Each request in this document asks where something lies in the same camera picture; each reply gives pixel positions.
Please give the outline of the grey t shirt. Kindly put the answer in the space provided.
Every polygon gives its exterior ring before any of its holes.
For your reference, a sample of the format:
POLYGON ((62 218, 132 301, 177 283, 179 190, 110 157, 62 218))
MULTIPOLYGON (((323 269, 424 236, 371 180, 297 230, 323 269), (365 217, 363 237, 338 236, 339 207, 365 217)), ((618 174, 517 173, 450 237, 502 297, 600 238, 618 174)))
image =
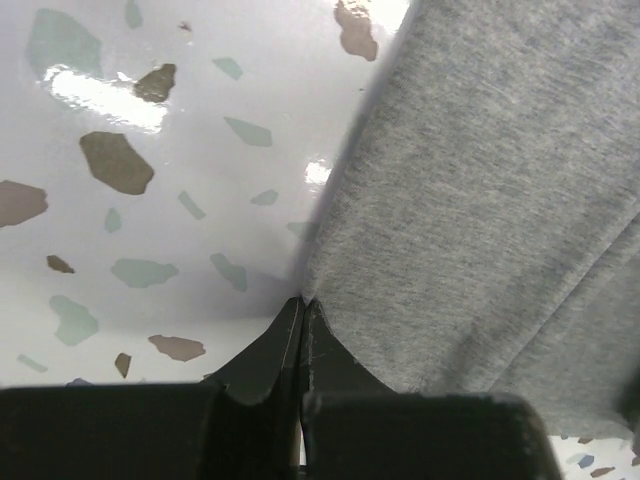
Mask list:
POLYGON ((305 294, 382 383, 639 431, 639 5, 425 1, 305 294))

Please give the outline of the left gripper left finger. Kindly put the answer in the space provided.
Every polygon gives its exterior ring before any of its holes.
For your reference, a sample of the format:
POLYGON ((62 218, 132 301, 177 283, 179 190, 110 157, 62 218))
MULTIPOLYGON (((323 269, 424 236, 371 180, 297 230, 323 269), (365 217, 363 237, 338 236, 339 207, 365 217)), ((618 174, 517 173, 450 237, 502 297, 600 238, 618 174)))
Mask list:
POLYGON ((294 479, 304 304, 197 383, 9 388, 5 479, 294 479))

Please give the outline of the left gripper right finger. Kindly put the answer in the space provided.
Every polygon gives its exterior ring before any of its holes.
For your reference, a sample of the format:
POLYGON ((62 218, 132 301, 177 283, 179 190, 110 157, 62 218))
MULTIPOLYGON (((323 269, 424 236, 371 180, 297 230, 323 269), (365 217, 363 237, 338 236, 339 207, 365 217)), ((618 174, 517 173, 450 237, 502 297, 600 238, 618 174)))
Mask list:
POLYGON ((305 311, 301 422, 311 479, 559 479, 539 415, 510 394, 397 393, 305 311))

